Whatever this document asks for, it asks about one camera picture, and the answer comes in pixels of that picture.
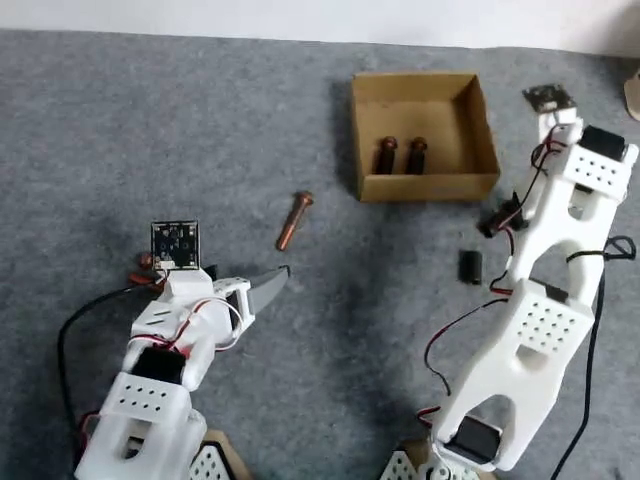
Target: cardboard box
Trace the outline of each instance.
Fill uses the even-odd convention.
[[[363,202],[485,199],[500,176],[473,73],[359,74],[352,83],[358,197]],[[393,175],[375,175],[380,141],[398,140]],[[403,175],[424,137],[424,175]]]

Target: screw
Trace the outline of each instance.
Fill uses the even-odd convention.
[[[293,204],[293,209],[289,213],[287,221],[284,223],[284,227],[282,227],[282,233],[280,233],[280,237],[276,242],[276,248],[281,252],[284,252],[289,246],[289,242],[291,241],[293,232],[298,226],[298,222],[302,218],[302,213],[310,205],[313,205],[313,197],[311,195],[311,192],[296,193],[296,200]]]
[[[422,175],[424,173],[424,152],[427,150],[427,141],[422,137],[416,137],[411,142],[409,161],[407,162],[407,175]]]
[[[398,141],[395,137],[384,137],[380,142],[380,155],[376,165],[377,175],[391,175],[393,170],[393,160],[396,156]]]

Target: robotic arm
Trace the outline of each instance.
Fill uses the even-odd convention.
[[[178,241],[190,235],[185,222],[159,231],[169,238],[178,232],[173,256],[173,242],[167,242],[157,257],[157,267],[169,268],[164,291],[133,323],[122,371],[76,469],[78,480],[188,479],[207,431],[190,392],[215,353],[238,341],[289,277],[288,267],[280,267],[254,282],[213,281],[197,266],[197,226],[191,243]],[[191,253],[176,265],[182,245]]]
[[[566,292],[531,278],[533,265],[554,245],[567,257],[603,251],[638,157],[638,147],[622,137],[584,127],[574,105],[538,113],[541,141],[558,151],[544,166],[532,167],[514,194],[517,208],[494,225],[496,231],[510,222],[526,226],[507,264],[513,293],[493,336],[435,417],[432,450],[445,465],[510,470],[546,419],[567,365],[594,323],[591,304],[604,260],[575,256]],[[504,429],[469,415],[494,396],[510,400]]]

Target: wooden base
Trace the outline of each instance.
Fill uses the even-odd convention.
[[[236,480],[253,480],[249,469],[240,458],[240,455],[234,450],[229,442],[229,438],[221,430],[208,430],[204,436],[203,442],[218,442],[222,447],[224,456],[229,463],[229,467],[233,470],[233,476]]]
[[[629,114],[640,122],[640,70],[624,84]]]

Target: black wire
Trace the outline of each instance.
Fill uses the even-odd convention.
[[[76,313],[71,315],[69,319],[64,322],[62,328],[58,332],[58,374],[60,376],[60,388],[62,390],[62,402],[64,404],[65,416],[67,417],[67,423],[69,426],[69,432],[71,434],[71,439],[74,447],[74,462],[77,461],[77,452],[81,449],[81,439],[78,434],[77,420],[76,415],[74,413],[73,402],[71,400],[71,391],[69,388],[69,380],[67,378],[67,365],[66,365],[66,356],[64,351],[65,340],[67,336],[67,332],[69,328],[83,315],[88,313],[90,310],[94,309],[98,305],[112,298],[119,297],[126,293],[135,290],[136,288],[147,286],[148,284],[140,284],[140,285],[132,285],[130,287],[121,288],[120,290],[115,290],[111,293],[107,293],[106,295],[102,295],[101,297],[96,298],[95,300],[90,301],[85,306],[80,308]]]
[[[491,300],[491,301],[489,301],[487,303],[483,303],[479,307],[476,307],[473,310],[470,310],[469,312],[465,313],[464,315],[456,318],[453,322],[448,323],[447,325],[442,327],[440,330],[438,330],[436,332],[436,334],[433,337],[431,337],[431,340],[429,340],[429,343],[427,343],[427,347],[424,350],[424,364],[434,375],[437,375],[440,378],[440,380],[442,380],[442,384],[444,385],[444,388],[445,388],[445,390],[447,392],[447,397],[451,396],[451,387],[449,386],[449,382],[447,381],[446,377],[441,372],[439,372],[438,370],[436,370],[435,368],[433,368],[431,366],[431,363],[429,362],[429,352],[431,351],[431,347],[436,343],[436,340],[438,340],[438,338],[440,338],[442,335],[444,335],[447,332],[447,330],[449,330],[451,327],[453,327],[456,323],[464,320],[465,318],[467,318],[470,315],[473,315],[478,310],[490,307],[491,305],[494,305],[496,303],[503,303],[503,302],[507,302],[507,301],[508,300],[506,298],[496,298],[496,299]]]
[[[629,249],[626,250],[621,246],[621,242],[626,242]],[[618,253],[609,253],[607,252],[608,247],[615,248]],[[636,259],[636,245],[633,239],[626,235],[617,235],[614,237],[610,237],[607,239],[605,243],[605,247],[603,250],[584,250],[580,252],[575,252],[572,255],[567,257],[567,263],[572,261],[575,258],[587,256],[587,255],[602,255],[605,262],[609,260],[635,260]],[[584,386],[584,410],[582,413],[582,422],[576,431],[576,434],[573,436],[571,443],[565,450],[562,458],[558,462],[555,470],[551,474],[551,480],[556,480],[564,467],[564,464],[567,462],[571,453],[575,449],[576,445],[580,441],[582,434],[587,428],[589,424],[589,415],[591,412],[591,385],[593,379],[593,359],[595,356],[596,350],[596,341],[598,339],[598,329],[600,327],[600,320],[602,318],[602,310],[604,308],[604,294],[605,294],[605,276],[604,270],[602,271],[602,276],[600,277],[600,283],[598,284],[598,296],[596,298],[596,311],[594,314],[593,327],[591,327],[591,336],[589,338],[589,350],[587,352],[587,369],[586,369],[586,379]]]
[[[584,385],[584,410],[582,413],[582,422],[580,423],[580,427],[578,427],[578,431],[573,436],[571,443],[565,450],[562,458],[558,462],[553,474],[551,475],[551,480],[556,480],[564,467],[564,464],[567,462],[571,454],[573,453],[574,448],[580,441],[582,434],[587,428],[587,424],[589,423],[589,414],[591,412],[591,383],[593,378],[593,359],[596,351],[596,340],[598,339],[598,328],[600,327],[600,319],[602,317],[602,309],[604,307],[604,271],[602,272],[602,276],[600,277],[600,284],[598,285],[598,297],[596,299],[596,312],[595,319],[593,321],[593,327],[591,327],[591,337],[589,338],[589,351],[587,353],[587,373],[586,380]]]

